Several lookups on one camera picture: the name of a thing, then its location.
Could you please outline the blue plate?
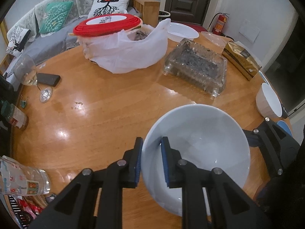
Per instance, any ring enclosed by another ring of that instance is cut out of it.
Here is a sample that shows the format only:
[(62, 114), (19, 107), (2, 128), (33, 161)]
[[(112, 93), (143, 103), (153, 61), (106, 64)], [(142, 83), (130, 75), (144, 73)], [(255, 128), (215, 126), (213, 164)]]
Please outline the blue plate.
[(293, 134), (292, 134), (292, 132), (291, 132), (291, 130), (290, 130), (290, 127), (288, 126), (288, 124), (285, 122), (285, 121), (283, 121), (283, 120), (279, 120), (278, 122), (277, 122), (277, 125), (279, 126), (279, 127), (281, 127), (286, 133), (288, 133), (291, 137), (293, 137)]

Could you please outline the printed drinking glass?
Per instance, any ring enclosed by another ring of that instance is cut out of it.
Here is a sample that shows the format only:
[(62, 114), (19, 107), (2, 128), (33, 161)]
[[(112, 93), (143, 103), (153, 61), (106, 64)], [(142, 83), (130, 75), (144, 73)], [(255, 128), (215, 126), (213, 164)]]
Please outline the printed drinking glass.
[(34, 196), (50, 193), (51, 183), (46, 171), (1, 157), (1, 194)]

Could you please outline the small white bowl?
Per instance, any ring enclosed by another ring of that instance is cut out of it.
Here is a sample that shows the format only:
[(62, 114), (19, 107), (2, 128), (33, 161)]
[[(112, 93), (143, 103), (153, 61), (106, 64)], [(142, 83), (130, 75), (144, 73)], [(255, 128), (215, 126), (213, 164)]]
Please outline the small white bowl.
[(268, 84), (261, 84), (255, 101), (256, 107), (263, 117), (277, 119), (282, 116), (281, 102), (275, 91)]

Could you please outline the red lidded container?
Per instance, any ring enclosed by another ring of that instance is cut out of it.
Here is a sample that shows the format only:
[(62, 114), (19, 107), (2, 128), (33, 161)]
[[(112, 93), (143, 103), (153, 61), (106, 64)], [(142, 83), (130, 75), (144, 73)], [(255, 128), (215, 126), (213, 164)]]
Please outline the red lidded container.
[(130, 14), (101, 15), (82, 21), (73, 29), (73, 35), (97, 37), (132, 30), (142, 25), (141, 18)]

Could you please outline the spice jar green lid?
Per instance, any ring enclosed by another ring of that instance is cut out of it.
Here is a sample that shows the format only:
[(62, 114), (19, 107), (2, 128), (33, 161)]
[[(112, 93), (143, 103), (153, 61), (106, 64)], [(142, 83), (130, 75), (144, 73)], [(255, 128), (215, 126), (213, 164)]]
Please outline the spice jar green lid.
[(9, 124), (21, 130), (24, 130), (28, 125), (28, 116), (17, 106), (3, 99), (1, 99), (1, 116)]

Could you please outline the wooden side cabinet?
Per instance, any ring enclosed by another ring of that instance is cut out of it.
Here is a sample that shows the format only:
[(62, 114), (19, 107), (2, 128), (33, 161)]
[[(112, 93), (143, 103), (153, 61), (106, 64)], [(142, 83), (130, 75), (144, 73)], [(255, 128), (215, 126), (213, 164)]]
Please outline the wooden side cabinet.
[(132, 7), (142, 14), (144, 24), (158, 25), (160, 2), (156, 0), (131, 0)]

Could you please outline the teal cushion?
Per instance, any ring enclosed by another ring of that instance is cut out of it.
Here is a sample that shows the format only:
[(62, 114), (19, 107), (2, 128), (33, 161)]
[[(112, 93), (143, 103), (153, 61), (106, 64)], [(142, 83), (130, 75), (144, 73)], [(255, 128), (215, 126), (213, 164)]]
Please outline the teal cushion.
[(48, 34), (59, 31), (64, 26), (72, 6), (73, 1), (49, 3), (42, 24), (39, 26), (39, 33)]

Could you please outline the black phone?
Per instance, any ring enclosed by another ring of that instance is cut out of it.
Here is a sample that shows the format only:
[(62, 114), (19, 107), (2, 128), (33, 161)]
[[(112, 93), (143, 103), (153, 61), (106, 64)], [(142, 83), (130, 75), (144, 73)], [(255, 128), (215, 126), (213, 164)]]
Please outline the black phone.
[(61, 77), (56, 74), (37, 73), (37, 82), (39, 84), (55, 87), (60, 80)]

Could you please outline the white tree print cushion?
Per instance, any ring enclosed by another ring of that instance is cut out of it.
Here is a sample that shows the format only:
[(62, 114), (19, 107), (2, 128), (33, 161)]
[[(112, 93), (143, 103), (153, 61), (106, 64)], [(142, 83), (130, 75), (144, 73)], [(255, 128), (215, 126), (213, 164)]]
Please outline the white tree print cushion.
[(126, 14), (129, 0), (94, 0), (88, 19), (101, 15)]

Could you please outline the large white bowl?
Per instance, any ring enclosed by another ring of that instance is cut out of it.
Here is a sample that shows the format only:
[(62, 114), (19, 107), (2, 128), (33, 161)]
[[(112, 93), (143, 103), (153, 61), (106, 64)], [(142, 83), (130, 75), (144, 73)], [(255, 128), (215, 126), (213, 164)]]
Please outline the large white bowl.
[(161, 139), (198, 168), (221, 168), (241, 188), (250, 170), (250, 148), (240, 125), (221, 109), (188, 104), (170, 110), (151, 127), (142, 147), (141, 171), (153, 199), (168, 212), (182, 215), (180, 188), (168, 188), (162, 163)]

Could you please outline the red fire extinguisher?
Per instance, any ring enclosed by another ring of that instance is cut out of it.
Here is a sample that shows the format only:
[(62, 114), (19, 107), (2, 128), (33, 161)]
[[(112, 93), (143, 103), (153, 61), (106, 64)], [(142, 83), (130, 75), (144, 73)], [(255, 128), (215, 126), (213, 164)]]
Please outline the red fire extinguisher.
[(222, 13), (222, 12), (218, 12), (217, 14), (215, 14), (209, 24), (208, 31), (212, 32), (215, 35), (221, 35), (225, 23), (229, 18), (229, 15), (230, 14), (228, 13)]

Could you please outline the black round bin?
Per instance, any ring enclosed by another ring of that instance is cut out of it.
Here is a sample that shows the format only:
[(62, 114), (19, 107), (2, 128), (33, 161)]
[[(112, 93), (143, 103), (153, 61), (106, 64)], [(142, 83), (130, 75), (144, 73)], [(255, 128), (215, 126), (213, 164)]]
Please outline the black round bin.
[(171, 17), (171, 13), (164, 11), (164, 10), (160, 10), (159, 11), (159, 15), (158, 15), (158, 19), (159, 20), (163, 20), (163, 19), (167, 19)]

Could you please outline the gold tissue box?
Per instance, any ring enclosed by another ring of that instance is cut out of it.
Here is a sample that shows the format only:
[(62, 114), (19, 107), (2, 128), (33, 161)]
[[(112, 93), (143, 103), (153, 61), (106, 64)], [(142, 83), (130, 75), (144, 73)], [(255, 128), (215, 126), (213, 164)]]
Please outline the gold tissue box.
[(222, 55), (227, 58), (250, 81), (260, 70), (254, 57), (242, 46), (235, 42), (227, 42)]

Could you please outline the sofa with lace cover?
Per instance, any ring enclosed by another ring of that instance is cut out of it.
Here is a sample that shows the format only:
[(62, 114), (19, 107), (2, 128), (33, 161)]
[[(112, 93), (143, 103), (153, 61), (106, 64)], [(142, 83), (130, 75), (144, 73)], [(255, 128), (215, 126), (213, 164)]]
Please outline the sofa with lace cover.
[[(68, 36), (73, 27), (94, 15), (96, 0), (43, 0), (31, 8), (7, 32), (6, 53), (12, 61), (5, 71), (10, 82), (13, 68), (20, 57), (28, 54), (36, 65), (78, 45), (76, 37)], [(102, 14), (127, 10), (129, 0), (98, 6)]]

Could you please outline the white plastic bag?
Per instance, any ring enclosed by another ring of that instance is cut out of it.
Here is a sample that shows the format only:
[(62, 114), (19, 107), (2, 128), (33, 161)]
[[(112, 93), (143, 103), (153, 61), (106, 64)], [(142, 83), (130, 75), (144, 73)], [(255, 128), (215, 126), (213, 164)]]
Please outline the white plastic bag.
[(165, 19), (156, 28), (143, 25), (106, 36), (78, 36), (78, 42), (86, 59), (114, 74), (128, 73), (152, 66), (165, 56), (170, 23)]

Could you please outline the glass ashtray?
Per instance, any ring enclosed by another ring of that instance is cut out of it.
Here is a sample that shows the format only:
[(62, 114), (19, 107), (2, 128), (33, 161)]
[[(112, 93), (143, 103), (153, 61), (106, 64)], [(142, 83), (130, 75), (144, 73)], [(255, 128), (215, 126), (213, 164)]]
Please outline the glass ashtray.
[(163, 73), (181, 77), (216, 98), (226, 85), (227, 59), (189, 39), (165, 58)]

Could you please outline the white basin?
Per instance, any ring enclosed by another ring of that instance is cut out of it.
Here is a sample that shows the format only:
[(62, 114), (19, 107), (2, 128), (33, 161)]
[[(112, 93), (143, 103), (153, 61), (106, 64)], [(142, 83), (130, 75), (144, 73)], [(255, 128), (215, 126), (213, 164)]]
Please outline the white basin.
[(199, 37), (199, 33), (193, 28), (181, 24), (171, 22), (168, 29), (168, 39), (180, 43), (183, 39), (193, 40)]

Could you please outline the red snack packet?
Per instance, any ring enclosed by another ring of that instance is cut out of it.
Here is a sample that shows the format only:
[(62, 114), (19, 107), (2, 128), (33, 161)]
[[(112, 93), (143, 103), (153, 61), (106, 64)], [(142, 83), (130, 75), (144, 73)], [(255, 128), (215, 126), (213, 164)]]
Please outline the red snack packet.
[(27, 197), (18, 196), (17, 203), (23, 212), (26, 212), (31, 220), (35, 220), (41, 214), (43, 208)]

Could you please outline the clear plastic lid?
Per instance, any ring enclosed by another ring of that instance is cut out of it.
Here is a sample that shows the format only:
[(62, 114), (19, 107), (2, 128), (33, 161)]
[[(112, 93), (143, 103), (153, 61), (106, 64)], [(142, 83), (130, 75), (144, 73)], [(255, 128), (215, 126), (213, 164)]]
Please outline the clear plastic lid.
[(215, 35), (208, 31), (202, 31), (201, 34), (211, 43), (222, 49), (226, 46), (226, 41), (221, 36)]

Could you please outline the wine glass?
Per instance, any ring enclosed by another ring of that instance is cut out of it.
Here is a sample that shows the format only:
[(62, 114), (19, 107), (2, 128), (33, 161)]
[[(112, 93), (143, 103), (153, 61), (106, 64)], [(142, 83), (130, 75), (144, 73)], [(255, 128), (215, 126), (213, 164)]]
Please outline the wine glass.
[(38, 84), (37, 67), (33, 59), (28, 55), (19, 58), (13, 67), (13, 73), (17, 80), (25, 86), (36, 86), (40, 91), (40, 102), (45, 103), (50, 100), (53, 89), (51, 87), (42, 88)]

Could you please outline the black white deer cushion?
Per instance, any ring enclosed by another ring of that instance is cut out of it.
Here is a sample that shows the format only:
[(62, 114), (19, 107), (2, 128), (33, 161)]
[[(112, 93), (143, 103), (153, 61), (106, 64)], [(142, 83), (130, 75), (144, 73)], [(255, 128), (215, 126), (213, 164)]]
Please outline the black white deer cushion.
[(21, 55), (29, 37), (31, 30), (17, 26), (8, 42), (6, 53), (15, 57)]

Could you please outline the dark door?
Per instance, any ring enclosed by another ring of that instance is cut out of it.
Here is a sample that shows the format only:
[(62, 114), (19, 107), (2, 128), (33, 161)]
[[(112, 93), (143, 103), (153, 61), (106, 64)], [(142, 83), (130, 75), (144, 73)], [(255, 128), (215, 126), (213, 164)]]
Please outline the dark door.
[(202, 24), (210, 0), (165, 0), (165, 11), (171, 14), (174, 22)]

